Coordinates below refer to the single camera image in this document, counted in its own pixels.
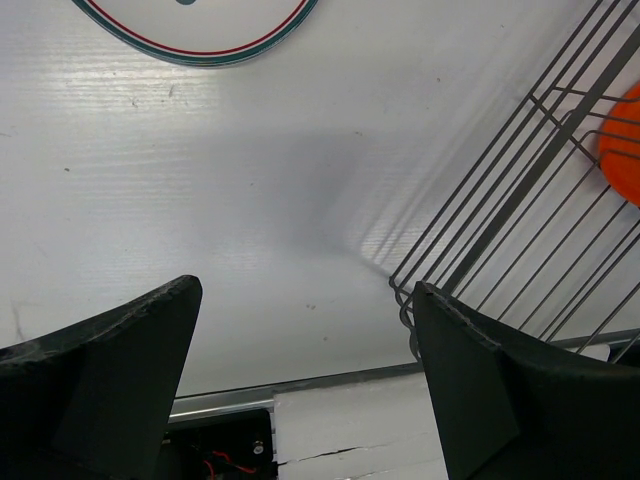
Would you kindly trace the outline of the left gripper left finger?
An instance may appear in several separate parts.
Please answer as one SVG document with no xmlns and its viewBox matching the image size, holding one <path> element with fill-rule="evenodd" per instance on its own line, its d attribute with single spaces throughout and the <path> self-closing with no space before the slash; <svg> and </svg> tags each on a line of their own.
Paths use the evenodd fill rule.
<svg viewBox="0 0 640 480">
<path fill-rule="evenodd" d="M 201 301 L 183 275 L 2 349 L 2 478 L 152 478 Z"/>
</svg>

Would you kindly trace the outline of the white floral plate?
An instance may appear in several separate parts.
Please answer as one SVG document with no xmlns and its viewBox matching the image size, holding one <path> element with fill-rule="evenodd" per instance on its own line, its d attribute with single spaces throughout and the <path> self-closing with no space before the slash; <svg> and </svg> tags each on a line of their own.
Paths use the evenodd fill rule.
<svg viewBox="0 0 640 480">
<path fill-rule="evenodd" d="M 316 0 L 77 0 L 129 46 L 177 65 L 220 68 L 249 61 L 289 37 Z"/>
</svg>

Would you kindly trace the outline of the orange plate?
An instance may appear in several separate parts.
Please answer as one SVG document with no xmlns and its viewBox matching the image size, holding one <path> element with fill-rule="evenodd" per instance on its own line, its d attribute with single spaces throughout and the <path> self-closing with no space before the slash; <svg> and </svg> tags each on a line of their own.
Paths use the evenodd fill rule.
<svg viewBox="0 0 640 480">
<path fill-rule="evenodd" d="M 639 206 L 639 84 L 609 111 L 599 130 L 597 153 L 609 185 Z"/>
</svg>

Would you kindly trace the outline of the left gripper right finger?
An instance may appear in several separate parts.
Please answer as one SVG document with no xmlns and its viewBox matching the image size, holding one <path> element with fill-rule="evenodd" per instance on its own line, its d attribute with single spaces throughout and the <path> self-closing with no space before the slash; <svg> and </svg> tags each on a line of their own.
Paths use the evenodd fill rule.
<svg viewBox="0 0 640 480">
<path fill-rule="evenodd" d="M 438 287 L 413 292 L 452 479 L 635 479 L 639 371 L 547 344 Z"/>
</svg>

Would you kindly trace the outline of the grey wire dish rack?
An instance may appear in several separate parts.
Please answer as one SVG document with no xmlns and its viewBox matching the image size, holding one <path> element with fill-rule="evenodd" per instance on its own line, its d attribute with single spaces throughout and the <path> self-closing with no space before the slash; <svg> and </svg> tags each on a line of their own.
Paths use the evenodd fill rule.
<svg viewBox="0 0 640 480">
<path fill-rule="evenodd" d="M 539 340 L 639 361 L 639 206 L 597 143 L 639 84 L 639 5 L 594 1 L 392 273 L 401 324 L 424 281 Z"/>
</svg>

